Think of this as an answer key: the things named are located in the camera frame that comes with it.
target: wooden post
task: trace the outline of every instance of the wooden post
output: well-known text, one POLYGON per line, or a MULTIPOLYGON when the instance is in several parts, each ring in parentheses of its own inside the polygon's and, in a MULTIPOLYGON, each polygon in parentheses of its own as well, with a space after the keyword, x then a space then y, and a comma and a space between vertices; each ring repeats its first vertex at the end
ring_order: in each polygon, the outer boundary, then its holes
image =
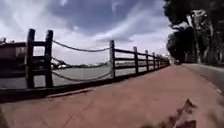
POLYGON ((152 59, 153 59, 153 70, 156 69, 156 58, 155 58, 155 53, 152 53, 152 59))
POLYGON ((26 56, 25 56, 25 77, 27 88, 34 88, 34 74, 33 74, 33 42, 35 39, 35 30, 29 29, 26 40, 26 56))
POLYGON ((45 39, 45 63, 44 68, 46 70, 45 74, 45 82, 47 88, 53 87, 52 73, 51 73, 51 52, 52 52, 52 41, 53 41, 54 32, 52 30, 47 31, 46 39, 45 39))
POLYGON ((116 77, 115 74, 115 44, 114 40, 110 41, 110 70, 111 70, 111 77, 114 79, 116 77))
POLYGON ((149 71, 149 52, 145 50, 146 70, 149 71))
POLYGON ((158 54, 156 55, 156 64, 157 64, 157 68, 159 68, 159 56, 158 56, 158 54))
POLYGON ((134 50, 134 59, 135 59, 135 73, 138 74, 138 50, 137 47, 133 47, 134 50))

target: stone pavement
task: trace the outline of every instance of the stone pavement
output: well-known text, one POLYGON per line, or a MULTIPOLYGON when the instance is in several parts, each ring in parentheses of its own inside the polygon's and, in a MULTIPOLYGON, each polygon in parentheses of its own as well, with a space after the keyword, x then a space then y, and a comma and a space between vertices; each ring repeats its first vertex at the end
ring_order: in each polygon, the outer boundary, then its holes
POLYGON ((165 120, 187 98, 197 105, 192 116, 197 128, 223 128, 223 97, 210 82, 182 66, 80 93, 1 104, 7 125, 0 127, 140 128, 165 120))

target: water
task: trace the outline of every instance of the water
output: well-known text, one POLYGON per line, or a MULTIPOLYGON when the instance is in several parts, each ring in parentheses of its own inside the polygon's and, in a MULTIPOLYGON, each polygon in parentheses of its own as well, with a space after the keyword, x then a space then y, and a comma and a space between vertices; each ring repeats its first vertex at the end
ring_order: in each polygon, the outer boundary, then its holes
MULTIPOLYGON (((88 69, 64 69, 64 70, 55 70, 54 72, 75 79, 92 79, 108 73, 109 70, 110 70, 109 67, 100 67, 100 68, 88 68, 88 69)), ((146 71, 146 68, 145 67, 139 68, 139 71, 140 72, 146 71)), ((135 69, 117 70, 116 76, 131 74, 134 72, 135 69)), ((54 75, 53 75, 53 82, 54 86, 80 83, 80 82, 71 82, 54 75)), ((35 87, 44 87, 44 86, 45 86, 44 76, 36 76, 35 87)), ((0 79, 0 89, 25 89, 25 88, 26 88, 25 78, 0 79)))

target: walkway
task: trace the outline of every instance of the walkway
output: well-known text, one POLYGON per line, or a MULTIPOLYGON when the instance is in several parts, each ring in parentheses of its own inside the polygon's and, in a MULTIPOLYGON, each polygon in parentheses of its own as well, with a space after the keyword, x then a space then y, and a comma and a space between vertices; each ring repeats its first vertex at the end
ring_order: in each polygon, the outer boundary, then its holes
POLYGON ((192 117, 197 128, 223 128, 222 96, 211 83, 181 66, 83 93, 1 107, 10 128, 140 128, 165 120, 187 98, 198 107, 192 117))

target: sidewalk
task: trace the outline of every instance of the sidewalk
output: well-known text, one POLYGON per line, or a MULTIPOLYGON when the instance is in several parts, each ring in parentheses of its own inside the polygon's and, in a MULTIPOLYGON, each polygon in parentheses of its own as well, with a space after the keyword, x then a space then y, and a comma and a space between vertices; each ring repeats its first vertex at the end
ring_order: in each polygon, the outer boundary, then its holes
POLYGON ((224 126, 223 97, 182 66, 73 93, 2 104, 6 128, 140 128, 165 120, 187 98, 198 107, 197 128, 224 126))

